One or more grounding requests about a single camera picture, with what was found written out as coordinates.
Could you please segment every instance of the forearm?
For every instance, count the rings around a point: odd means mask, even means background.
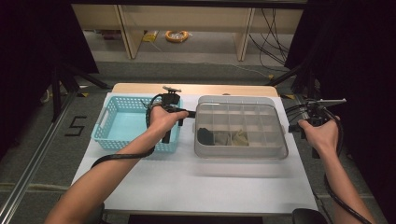
[[[146,152],[162,138],[147,130],[119,154]],[[115,160],[100,163],[82,176],[55,205],[46,223],[80,223],[99,206],[131,171],[139,160]]]
[[[362,215],[372,223],[375,223],[373,216],[364,204],[359,193],[350,181],[345,169],[338,157],[335,155],[320,155],[325,168],[326,176],[332,191],[348,206]],[[342,208],[338,203],[334,203],[335,223],[360,223],[356,218]]]

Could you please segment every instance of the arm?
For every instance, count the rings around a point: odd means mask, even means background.
[[[150,126],[118,154],[143,153],[154,147],[179,119],[188,116],[185,111],[167,113],[160,106],[151,112]],[[134,168],[139,159],[105,161],[83,175],[49,212],[45,223],[82,223]]]
[[[319,127],[311,126],[306,120],[299,120],[304,129],[309,144],[314,147],[322,162],[332,191],[348,206],[361,214],[367,220],[375,220],[359,196],[336,153],[338,128],[334,120]],[[335,223],[360,223],[338,203],[334,204]]]

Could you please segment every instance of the blue basket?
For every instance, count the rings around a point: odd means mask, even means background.
[[[103,149],[121,149],[146,129],[146,108],[151,97],[113,96],[106,103],[93,128],[92,139]],[[157,143],[155,151],[175,152],[180,127],[171,130],[169,144]]]

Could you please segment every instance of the yellow object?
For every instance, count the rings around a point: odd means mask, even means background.
[[[158,31],[147,31],[142,38],[144,42],[154,42],[157,38]]]
[[[189,38],[189,33],[187,31],[167,31],[165,38],[169,42],[181,43]]]

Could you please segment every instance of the black curtain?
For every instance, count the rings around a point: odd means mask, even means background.
[[[0,22],[1,160],[39,105],[55,67],[98,69],[70,4],[2,0]]]
[[[313,63],[329,109],[341,117],[345,144],[389,223],[396,223],[396,7],[392,1],[347,1],[348,13]],[[309,9],[292,41],[286,66],[304,60],[329,14]]]

